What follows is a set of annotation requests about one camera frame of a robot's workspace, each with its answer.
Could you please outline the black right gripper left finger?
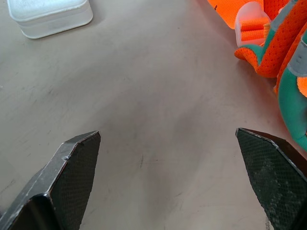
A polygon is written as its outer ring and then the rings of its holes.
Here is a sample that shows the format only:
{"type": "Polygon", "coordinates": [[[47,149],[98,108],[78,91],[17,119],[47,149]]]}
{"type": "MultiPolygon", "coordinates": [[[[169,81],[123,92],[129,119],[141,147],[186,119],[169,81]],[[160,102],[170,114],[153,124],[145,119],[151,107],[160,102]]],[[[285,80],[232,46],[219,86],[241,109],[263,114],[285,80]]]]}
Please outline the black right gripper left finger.
{"type": "Polygon", "coordinates": [[[0,230],[79,230],[92,191],[99,131],[63,142],[0,218],[0,230]]]}

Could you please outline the clear plastic container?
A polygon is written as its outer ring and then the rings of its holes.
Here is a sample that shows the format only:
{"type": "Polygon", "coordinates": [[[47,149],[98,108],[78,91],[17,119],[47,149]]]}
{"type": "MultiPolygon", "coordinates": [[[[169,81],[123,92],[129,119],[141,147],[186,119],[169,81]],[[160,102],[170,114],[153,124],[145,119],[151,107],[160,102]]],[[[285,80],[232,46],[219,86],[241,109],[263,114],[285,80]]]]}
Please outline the clear plastic container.
{"type": "Polygon", "coordinates": [[[24,36],[38,39],[88,24],[89,0],[7,0],[10,17],[24,36]]]}

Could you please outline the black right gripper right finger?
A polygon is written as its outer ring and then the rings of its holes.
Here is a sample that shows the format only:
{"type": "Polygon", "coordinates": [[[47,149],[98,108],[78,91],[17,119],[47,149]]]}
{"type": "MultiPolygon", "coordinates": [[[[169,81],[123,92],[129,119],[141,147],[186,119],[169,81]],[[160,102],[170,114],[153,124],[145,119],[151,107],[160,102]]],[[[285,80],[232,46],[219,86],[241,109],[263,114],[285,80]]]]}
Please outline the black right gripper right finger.
{"type": "Polygon", "coordinates": [[[285,139],[236,130],[249,181],[274,230],[307,230],[307,159],[285,139]]]}

